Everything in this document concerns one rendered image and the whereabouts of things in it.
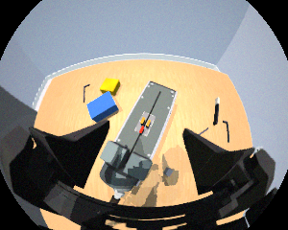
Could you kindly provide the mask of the yellow block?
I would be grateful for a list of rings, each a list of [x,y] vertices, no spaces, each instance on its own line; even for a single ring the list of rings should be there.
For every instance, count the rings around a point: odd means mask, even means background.
[[[106,78],[105,81],[103,81],[101,88],[99,88],[99,91],[105,95],[105,93],[109,92],[110,95],[114,96],[116,95],[117,89],[120,87],[120,80],[114,80],[113,78]]]

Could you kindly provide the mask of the blue rectangular block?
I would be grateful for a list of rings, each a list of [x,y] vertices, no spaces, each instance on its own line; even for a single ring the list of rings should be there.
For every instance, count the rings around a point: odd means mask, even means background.
[[[120,110],[109,92],[105,93],[105,95],[102,95],[101,97],[98,97],[97,100],[87,103],[86,107],[87,111],[89,111],[91,120],[95,120],[97,123],[102,122],[103,119],[110,114],[113,114],[114,111]]]

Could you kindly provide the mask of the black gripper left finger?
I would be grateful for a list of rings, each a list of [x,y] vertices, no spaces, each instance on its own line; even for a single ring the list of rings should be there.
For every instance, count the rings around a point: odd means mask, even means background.
[[[75,187],[83,189],[109,128],[110,121],[105,120],[59,137],[33,126],[29,126],[29,133],[37,146],[56,158],[57,164],[75,181]]]

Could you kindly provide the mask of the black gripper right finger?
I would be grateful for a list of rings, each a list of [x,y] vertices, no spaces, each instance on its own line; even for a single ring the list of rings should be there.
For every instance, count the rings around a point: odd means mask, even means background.
[[[193,170],[198,196],[212,192],[210,188],[220,183],[235,168],[237,162],[252,157],[255,151],[255,147],[240,150],[222,149],[187,127],[183,128],[182,138]]]

